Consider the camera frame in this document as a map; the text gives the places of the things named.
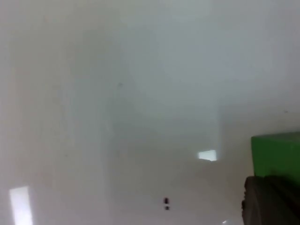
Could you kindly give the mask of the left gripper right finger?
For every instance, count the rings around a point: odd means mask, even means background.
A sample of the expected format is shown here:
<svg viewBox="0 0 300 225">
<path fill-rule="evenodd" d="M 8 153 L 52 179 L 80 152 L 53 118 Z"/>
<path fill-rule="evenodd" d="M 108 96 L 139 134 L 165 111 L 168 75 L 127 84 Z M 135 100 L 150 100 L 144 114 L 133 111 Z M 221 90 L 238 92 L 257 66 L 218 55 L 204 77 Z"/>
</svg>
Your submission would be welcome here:
<svg viewBox="0 0 300 225">
<path fill-rule="evenodd" d="M 282 176 L 270 176 L 271 223 L 298 225 L 300 223 L 300 187 Z"/>
</svg>

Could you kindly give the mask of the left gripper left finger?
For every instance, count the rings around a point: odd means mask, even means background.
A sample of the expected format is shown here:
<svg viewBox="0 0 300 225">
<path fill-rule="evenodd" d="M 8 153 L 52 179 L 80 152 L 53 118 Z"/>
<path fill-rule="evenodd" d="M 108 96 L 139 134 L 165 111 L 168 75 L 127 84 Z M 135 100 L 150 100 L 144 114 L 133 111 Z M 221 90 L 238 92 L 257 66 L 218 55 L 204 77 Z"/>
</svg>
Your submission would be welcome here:
<svg viewBox="0 0 300 225">
<path fill-rule="evenodd" d="M 270 176 L 249 176 L 244 184 L 244 199 L 241 204 L 245 225 L 272 225 Z"/>
</svg>

